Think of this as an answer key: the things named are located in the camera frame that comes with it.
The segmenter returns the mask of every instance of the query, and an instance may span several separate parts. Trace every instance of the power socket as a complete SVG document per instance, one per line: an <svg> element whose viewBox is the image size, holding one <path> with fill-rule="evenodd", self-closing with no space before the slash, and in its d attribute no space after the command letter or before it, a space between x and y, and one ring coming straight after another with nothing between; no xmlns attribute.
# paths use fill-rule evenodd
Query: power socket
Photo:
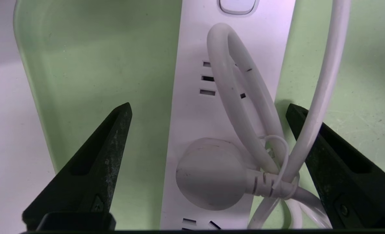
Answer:
<svg viewBox="0 0 385 234"><path fill-rule="evenodd" d="M241 144L225 113L207 54L207 34L219 22L229 24L240 36L266 83L276 95L295 0L259 0L247 15L229 15L219 0L183 0L170 134L161 210L161 229L245 229L252 195L245 194L234 206L222 211L201 209L190 203L176 185L179 159L193 141L203 137L222 139L237 146L246 166L256 163ZM239 88L256 134L264 135L252 102Z"/></svg>

